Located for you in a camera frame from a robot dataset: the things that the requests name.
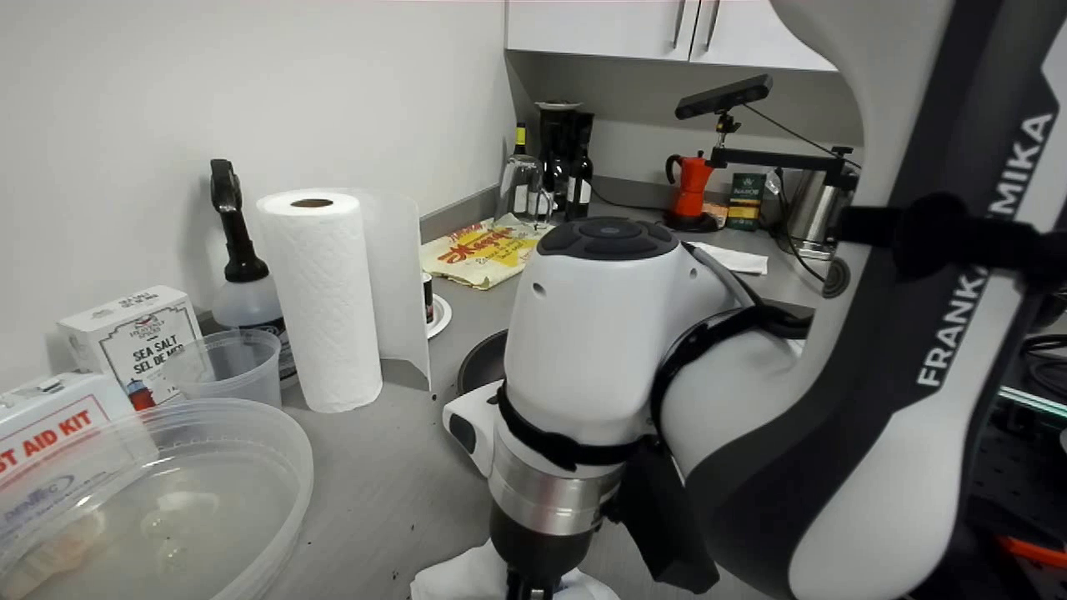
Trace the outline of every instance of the red kettle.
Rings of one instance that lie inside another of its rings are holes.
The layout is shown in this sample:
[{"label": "red kettle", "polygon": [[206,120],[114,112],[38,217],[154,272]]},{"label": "red kettle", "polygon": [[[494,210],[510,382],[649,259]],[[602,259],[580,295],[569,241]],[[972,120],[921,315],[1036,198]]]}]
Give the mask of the red kettle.
[{"label": "red kettle", "polygon": [[663,212],[663,223],[672,229],[714,229],[717,221],[702,212],[702,185],[714,173],[714,168],[702,161],[702,151],[696,151],[696,155],[671,152],[663,171],[666,171],[666,183],[677,183],[672,202]]}]

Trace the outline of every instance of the white cabinet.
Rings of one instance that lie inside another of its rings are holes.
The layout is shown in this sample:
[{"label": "white cabinet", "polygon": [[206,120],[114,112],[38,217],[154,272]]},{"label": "white cabinet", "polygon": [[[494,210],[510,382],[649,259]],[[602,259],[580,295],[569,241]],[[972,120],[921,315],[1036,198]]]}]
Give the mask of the white cabinet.
[{"label": "white cabinet", "polygon": [[779,22],[770,0],[702,0],[702,5],[711,12],[700,12],[694,64],[834,70]]},{"label": "white cabinet", "polygon": [[510,0],[506,45],[722,68],[834,70],[770,0]]},{"label": "white cabinet", "polygon": [[696,3],[700,0],[510,0],[506,45],[689,59]]}]

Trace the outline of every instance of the cup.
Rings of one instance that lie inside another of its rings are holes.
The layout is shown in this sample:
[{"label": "cup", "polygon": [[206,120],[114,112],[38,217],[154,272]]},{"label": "cup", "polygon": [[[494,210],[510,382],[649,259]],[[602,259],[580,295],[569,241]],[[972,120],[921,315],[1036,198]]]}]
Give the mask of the cup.
[{"label": "cup", "polygon": [[176,398],[243,398],[280,404],[276,380],[280,341],[268,331],[222,331],[187,347],[162,362],[162,380]]}]

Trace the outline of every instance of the small box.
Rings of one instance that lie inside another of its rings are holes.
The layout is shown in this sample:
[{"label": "small box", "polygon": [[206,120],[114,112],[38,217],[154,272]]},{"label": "small box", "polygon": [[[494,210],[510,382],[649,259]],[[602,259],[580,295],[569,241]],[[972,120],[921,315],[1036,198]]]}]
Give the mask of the small box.
[{"label": "small box", "polygon": [[760,223],[765,175],[763,173],[732,173],[727,223],[752,229]]},{"label": "small box", "polygon": [[58,334],[76,371],[114,373],[122,391],[143,382],[155,401],[174,391],[162,391],[154,373],[201,341],[193,303],[170,287],[151,287],[74,314],[58,319]]},{"label": "small box", "polygon": [[78,498],[102,502],[155,444],[107,373],[58,373],[0,394],[0,574]]}]

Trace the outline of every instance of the plastic container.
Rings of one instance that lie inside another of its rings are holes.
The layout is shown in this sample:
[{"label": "plastic container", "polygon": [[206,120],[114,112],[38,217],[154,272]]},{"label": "plastic container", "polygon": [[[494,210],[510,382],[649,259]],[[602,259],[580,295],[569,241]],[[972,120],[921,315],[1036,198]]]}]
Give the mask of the plastic container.
[{"label": "plastic container", "polygon": [[176,398],[243,398],[280,404],[280,341],[268,331],[218,331],[162,362],[161,378]]},{"label": "plastic container", "polygon": [[214,319],[218,325],[238,331],[267,331],[280,324],[280,303],[273,279],[225,282],[214,300]]},{"label": "plastic container", "polygon": [[0,564],[0,595],[252,600],[268,590],[314,489],[298,424],[246,401],[162,404],[143,421],[161,455],[49,508],[38,520],[56,528],[33,530],[21,559]]}]

